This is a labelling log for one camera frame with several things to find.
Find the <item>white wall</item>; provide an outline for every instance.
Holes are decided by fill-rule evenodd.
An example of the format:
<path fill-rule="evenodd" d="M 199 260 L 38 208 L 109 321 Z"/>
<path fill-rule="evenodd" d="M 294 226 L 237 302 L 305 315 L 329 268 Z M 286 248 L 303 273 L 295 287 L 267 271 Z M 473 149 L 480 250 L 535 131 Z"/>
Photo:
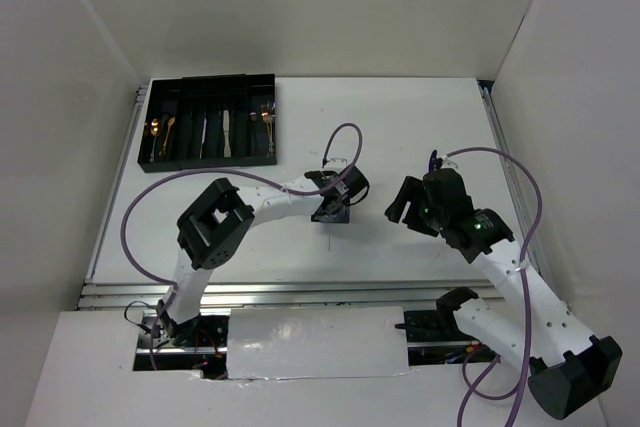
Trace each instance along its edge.
<path fill-rule="evenodd" d="M 625 351 L 601 397 L 608 421 L 636 425 L 640 0 L 534 0 L 493 98 L 540 180 L 558 290 Z"/>
<path fill-rule="evenodd" d="M 147 78 L 494 78 L 530 0 L 92 1 Z"/>
<path fill-rule="evenodd" d="M 135 87 L 79 0 L 0 0 L 0 425 L 73 308 Z"/>

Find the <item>black bracket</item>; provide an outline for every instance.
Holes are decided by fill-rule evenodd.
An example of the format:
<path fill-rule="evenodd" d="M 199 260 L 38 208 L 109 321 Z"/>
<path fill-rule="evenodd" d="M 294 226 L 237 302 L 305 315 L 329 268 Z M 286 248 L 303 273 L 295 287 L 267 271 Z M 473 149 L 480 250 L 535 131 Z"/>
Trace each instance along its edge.
<path fill-rule="evenodd" d="M 477 298 L 478 294 L 469 287 L 457 287 L 436 300 L 436 308 L 443 322 L 454 326 L 455 330 L 458 331 L 458 324 L 456 324 L 453 313 L 460 309 L 467 300 Z"/>
<path fill-rule="evenodd" d="M 443 317 L 436 310 L 409 310 L 404 313 L 404 323 L 396 324 L 407 334 L 407 342 L 455 342 L 473 340 L 458 330 L 455 322 Z"/>
<path fill-rule="evenodd" d="M 409 204 L 402 222 L 411 230 L 437 237 L 460 251 L 469 263 L 478 254 L 491 253 L 491 246 L 503 239 L 513 241 L 513 232 L 498 214 L 489 209 L 476 210 L 467 195 L 460 174 L 449 168 L 437 168 L 438 159 L 432 159 L 436 170 L 418 180 L 406 177 L 394 199 L 385 211 L 391 222 L 398 223 Z"/>
<path fill-rule="evenodd" d="M 591 347 L 565 362 L 547 367 L 542 359 L 529 361 L 529 390 L 538 404 L 554 419 L 562 420 L 611 387 L 622 349 L 611 337 L 592 336 Z"/>
<path fill-rule="evenodd" d="M 178 244 L 194 270 L 213 270 L 235 254 L 251 227 L 253 207 L 227 178 L 215 180 L 178 219 Z"/>
<path fill-rule="evenodd" d="M 334 182 L 339 174 L 332 170 L 322 170 L 306 172 L 304 176 L 312 180 L 318 189 L 323 189 Z M 367 178 L 357 167 L 352 167 L 342 182 L 323 194 L 322 205 L 311 216 L 311 222 L 348 224 L 349 207 L 364 200 L 369 193 L 369 188 Z M 358 195 L 360 195 L 359 199 L 353 202 L 353 199 Z"/>

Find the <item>white panel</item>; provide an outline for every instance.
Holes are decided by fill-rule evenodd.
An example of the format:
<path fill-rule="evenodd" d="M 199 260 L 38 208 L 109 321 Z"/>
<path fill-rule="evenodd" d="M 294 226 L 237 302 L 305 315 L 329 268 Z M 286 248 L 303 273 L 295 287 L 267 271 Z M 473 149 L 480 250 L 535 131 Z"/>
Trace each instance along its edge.
<path fill-rule="evenodd" d="M 229 378 L 407 374 L 407 336 L 395 328 L 403 322 L 402 307 L 234 309 L 227 341 Z"/>
<path fill-rule="evenodd" d="M 477 279 L 459 252 L 392 224 L 384 216 L 406 175 L 424 174 L 433 148 L 495 145 L 473 79 L 277 79 L 278 165 L 252 168 L 285 182 L 321 168 L 333 129 L 356 122 L 364 133 L 358 167 L 371 182 L 367 200 L 352 209 L 348 225 L 322 225 L 296 217 L 258 226 L 211 281 L 383 281 Z M 125 258 L 120 222 L 133 198 L 166 174 L 145 174 L 137 164 L 141 116 L 97 262 L 95 283 L 148 283 Z M 336 138 L 331 156 L 350 159 L 354 132 Z M 494 209 L 517 231 L 505 177 L 496 156 L 469 154 L 460 172 L 475 205 Z M 142 265 L 171 277 L 177 259 L 176 221 L 215 179 L 212 174 L 166 184 L 131 216 L 129 242 Z M 236 185 L 253 185 L 234 178 Z"/>
<path fill-rule="evenodd" d="M 541 183 L 547 277 L 626 353 L 601 397 L 613 427 L 634 423 L 640 378 L 638 32 L 640 0 L 534 0 L 493 94 L 510 150 Z"/>
<path fill-rule="evenodd" d="M 204 381 L 192 372 L 132 372 L 137 329 L 120 312 L 60 317 L 27 427 L 327 427 L 456 425 L 466 386 L 459 365 L 420 367 L 409 375 L 360 379 Z M 475 377 L 486 364 L 472 365 Z M 499 365 L 482 384 L 503 393 L 516 381 Z M 504 425 L 511 403 L 472 398 L 464 425 Z M 605 427 L 597 402 L 562 424 L 527 393 L 518 427 Z"/>
<path fill-rule="evenodd" d="M 139 74 L 494 78 L 529 0 L 92 0 Z"/>
<path fill-rule="evenodd" d="M 133 92 L 79 0 L 0 0 L 0 425 L 77 301 Z"/>

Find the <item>white enclosure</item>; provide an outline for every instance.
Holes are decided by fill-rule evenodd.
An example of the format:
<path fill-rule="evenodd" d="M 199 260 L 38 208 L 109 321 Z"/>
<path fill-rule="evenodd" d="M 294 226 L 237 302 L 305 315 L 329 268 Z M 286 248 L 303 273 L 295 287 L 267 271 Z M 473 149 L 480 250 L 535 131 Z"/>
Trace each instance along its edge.
<path fill-rule="evenodd" d="M 474 79 L 496 80 L 506 144 L 545 198 L 542 273 L 585 324 L 625 352 L 613 387 L 562 425 L 635 425 L 640 0 L 0 0 L 0 12 L 1 425 L 176 424 L 184 412 L 190 425 L 455 425 L 466 390 L 456 366 L 375 381 L 206 382 L 185 372 L 132 372 L 136 329 L 121 311 L 59 315 L 78 305 L 85 279 L 94 290 L 85 287 L 83 300 L 112 289 L 106 307 L 122 305 L 122 284 L 147 283 L 124 263 L 117 238 L 127 202 L 160 178 L 135 163 L 139 124 L 119 194 L 109 200 L 140 85 L 245 72 L 276 73 L 287 116 L 281 162 L 257 171 L 286 181 L 318 167 L 332 128 L 356 120 L 377 211 L 404 175 L 421 175 L 431 148 L 495 145 Z M 351 155 L 345 134 L 336 156 Z M 459 164 L 476 204 L 516 230 L 500 162 L 474 156 Z M 136 212 L 134 252 L 151 270 L 170 275 L 176 213 L 209 181 L 167 186 L 155 200 L 171 197 L 170 208 L 158 212 L 150 198 Z M 529 194 L 525 187 L 525 200 Z M 255 252 L 239 251 L 216 281 L 333 282 L 345 290 L 350 281 L 408 281 L 409 289 L 482 282 L 441 241 L 356 209 L 352 230 L 283 222 L 279 241 L 295 232 L 310 250 L 270 251 L 260 265 Z M 141 218 L 161 227 L 146 237 Z M 269 248 L 265 232 L 247 242 Z M 398 256 L 403 270 L 387 269 Z M 312 268 L 299 270 L 303 263 Z M 500 366 L 487 388 L 503 391 L 514 377 Z M 246 408 L 256 399 L 259 408 Z M 295 403 L 299 410 L 290 409 Z M 171 404 L 179 407 L 166 409 Z M 509 406 L 474 398 L 465 424 L 500 425 Z M 528 394 L 522 409 L 516 425 L 558 425 Z"/>

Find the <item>white table surface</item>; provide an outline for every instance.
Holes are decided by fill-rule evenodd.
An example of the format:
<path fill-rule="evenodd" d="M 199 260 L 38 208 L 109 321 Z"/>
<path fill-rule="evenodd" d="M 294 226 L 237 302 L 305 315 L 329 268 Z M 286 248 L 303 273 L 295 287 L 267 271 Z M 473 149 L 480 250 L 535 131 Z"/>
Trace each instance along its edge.
<path fill-rule="evenodd" d="M 419 367 L 386 378 L 253 382 L 133 372 L 137 334 L 122 312 L 62 313 L 26 427 L 453 427 L 466 391 L 459 365 Z M 475 378 L 485 366 L 471 365 L 470 375 Z M 514 369 L 498 365 L 482 386 L 502 393 L 516 377 Z M 502 426 L 510 407 L 511 401 L 472 398 L 464 425 Z M 592 401 L 557 422 L 527 389 L 515 425 L 605 427 L 605 421 Z"/>
<path fill-rule="evenodd" d="M 411 232 L 383 215 L 404 177 L 424 174 L 433 148 L 445 153 L 467 146 L 495 146 L 475 79 L 277 78 L 276 82 L 278 165 L 248 170 L 277 181 L 317 170 L 333 129 L 351 121 L 364 133 L 358 167 L 369 179 L 371 193 L 352 209 L 349 225 L 319 225 L 307 218 L 289 218 L 252 229 L 212 281 L 479 278 L 442 239 Z M 127 205 L 150 183 L 168 175 L 146 174 L 137 164 L 143 123 L 141 115 L 90 282 L 149 283 L 128 264 L 119 240 Z M 356 140 L 354 132 L 342 132 L 331 155 L 350 159 Z M 490 154 L 469 154 L 456 162 L 474 204 L 494 209 L 519 236 L 499 159 Z M 214 179 L 208 174 L 174 181 L 152 192 L 134 211 L 129 242 L 147 269 L 172 276 L 178 248 L 176 221 Z M 231 181 L 238 186 L 255 185 L 242 178 Z"/>

